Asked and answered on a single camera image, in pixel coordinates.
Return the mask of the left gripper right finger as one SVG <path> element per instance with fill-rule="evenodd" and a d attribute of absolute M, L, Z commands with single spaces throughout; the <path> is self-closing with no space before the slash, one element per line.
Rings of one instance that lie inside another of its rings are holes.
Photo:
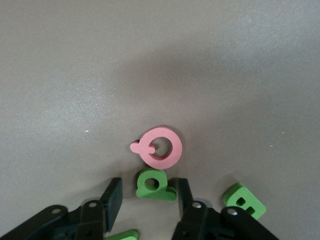
<path fill-rule="evenodd" d="M 194 200 L 189 181 L 177 178 L 176 188 L 180 222 L 173 240 L 276 240 L 277 237 L 237 207 L 225 207 L 221 212 Z"/>

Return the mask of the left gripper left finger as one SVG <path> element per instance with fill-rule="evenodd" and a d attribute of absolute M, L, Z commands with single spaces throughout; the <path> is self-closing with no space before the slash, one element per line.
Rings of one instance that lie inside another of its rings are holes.
<path fill-rule="evenodd" d="M 111 232 L 123 201 L 123 182 L 111 179 L 99 199 L 73 211 L 51 205 L 1 237 L 2 240 L 103 240 Z"/>

